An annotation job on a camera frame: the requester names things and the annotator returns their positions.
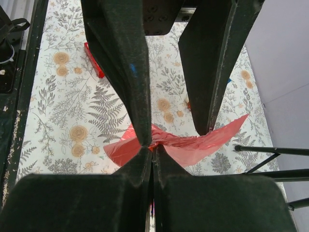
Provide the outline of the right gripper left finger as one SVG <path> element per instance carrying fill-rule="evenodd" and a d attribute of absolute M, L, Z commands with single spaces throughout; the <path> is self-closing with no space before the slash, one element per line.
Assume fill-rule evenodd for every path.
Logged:
<path fill-rule="evenodd" d="M 0 214 L 3 232 L 146 232 L 152 155 L 143 147 L 113 174 L 29 174 Z"/>

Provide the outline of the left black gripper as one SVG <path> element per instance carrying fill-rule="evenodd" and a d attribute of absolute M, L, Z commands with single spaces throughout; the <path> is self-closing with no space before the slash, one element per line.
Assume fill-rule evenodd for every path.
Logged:
<path fill-rule="evenodd" d="M 83 0 L 91 54 L 124 103 L 142 146 L 151 136 L 146 36 L 186 25 L 178 42 L 195 129 L 214 128 L 228 79 L 262 0 Z"/>

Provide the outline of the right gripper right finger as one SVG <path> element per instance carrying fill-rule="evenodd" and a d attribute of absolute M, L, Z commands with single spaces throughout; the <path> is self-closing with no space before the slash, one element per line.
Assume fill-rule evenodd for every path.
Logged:
<path fill-rule="evenodd" d="M 153 150 L 158 232 L 294 232 L 280 188 L 244 174 L 194 176 L 164 147 Z"/>

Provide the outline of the red plastic trash bag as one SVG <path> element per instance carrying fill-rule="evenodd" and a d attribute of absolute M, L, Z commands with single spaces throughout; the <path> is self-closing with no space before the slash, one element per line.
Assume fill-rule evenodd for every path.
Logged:
<path fill-rule="evenodd" d="M 241 116 L 203 136 L 176 136 L 163 131 L 153 124 L 153 141 L 147 148 L 153 151 L 155 147 L 162 145 L 168 155 L 182 167 L 196 165 L 231 140 L 238 133 L 247 117 L 248 115 Z M 140 148 L 141 145 L 132 125 L 128 127 L 118 142 L 103 147 L 106 155 L 119 167 L 129 162 L 138 153 Z"/>

